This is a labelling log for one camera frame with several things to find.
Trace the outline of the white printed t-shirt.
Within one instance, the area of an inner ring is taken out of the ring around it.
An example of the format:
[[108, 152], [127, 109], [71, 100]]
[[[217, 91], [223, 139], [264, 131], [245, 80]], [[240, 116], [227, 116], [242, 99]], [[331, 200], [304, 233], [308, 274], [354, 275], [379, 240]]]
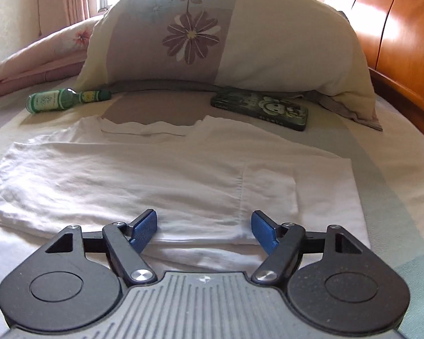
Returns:
[[231, 119], [184, 126], [91, 116], [16, 142], [0, 161], [4, 225], [50, 236], [147, 209], [157, 213], [147, 254], [214, 270], [250, 271], [263, 259], [255, 210], [312, 231], [338, 224], [369, 241], [350, 160]]

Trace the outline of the green cartoon phone case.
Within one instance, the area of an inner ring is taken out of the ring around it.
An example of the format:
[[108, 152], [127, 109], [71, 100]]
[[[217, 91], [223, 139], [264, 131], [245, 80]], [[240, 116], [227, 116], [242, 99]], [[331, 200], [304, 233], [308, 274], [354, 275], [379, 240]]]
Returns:
[[309, 117], [307, 107], [254, 91], [223, 88], [211, 98], [211, 106], [302, 132]]

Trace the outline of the green glass bottle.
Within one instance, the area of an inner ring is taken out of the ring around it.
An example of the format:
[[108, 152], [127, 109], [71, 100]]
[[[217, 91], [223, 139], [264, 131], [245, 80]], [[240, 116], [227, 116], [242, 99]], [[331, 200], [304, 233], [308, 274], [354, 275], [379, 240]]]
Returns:
[[79, 104], [103, 102], [112, 99], [109, 90], [88, 90], [76, 92], [70, 88], [50, 90], [31, 94], [26, 109], [31, 114], [71, 109]]

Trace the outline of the pink folded quilt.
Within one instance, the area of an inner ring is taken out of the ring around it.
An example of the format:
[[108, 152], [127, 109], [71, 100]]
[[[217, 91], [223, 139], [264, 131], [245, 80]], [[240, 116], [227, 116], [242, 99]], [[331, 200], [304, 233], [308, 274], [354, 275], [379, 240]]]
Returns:
[[0, 97], [79, 74], [100, 15], [70, 25], [0, 62]]

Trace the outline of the floral beige pillow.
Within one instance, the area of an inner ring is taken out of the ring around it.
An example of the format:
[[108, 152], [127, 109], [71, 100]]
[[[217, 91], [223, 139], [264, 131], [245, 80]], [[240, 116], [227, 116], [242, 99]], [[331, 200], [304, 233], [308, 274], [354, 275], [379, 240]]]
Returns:
[[93, 28], [75, 88], [146, 80], [298, 93], [380, 128], [357, 34], [318, 0], [119, 0]]

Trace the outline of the orange wooden headboard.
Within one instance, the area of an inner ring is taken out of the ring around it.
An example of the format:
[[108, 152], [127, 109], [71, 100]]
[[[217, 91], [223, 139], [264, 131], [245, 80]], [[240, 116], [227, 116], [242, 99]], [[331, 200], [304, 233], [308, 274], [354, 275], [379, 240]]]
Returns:
[[356, 32], [376, 93], [424, 134], [424, 0], [320, 0]]

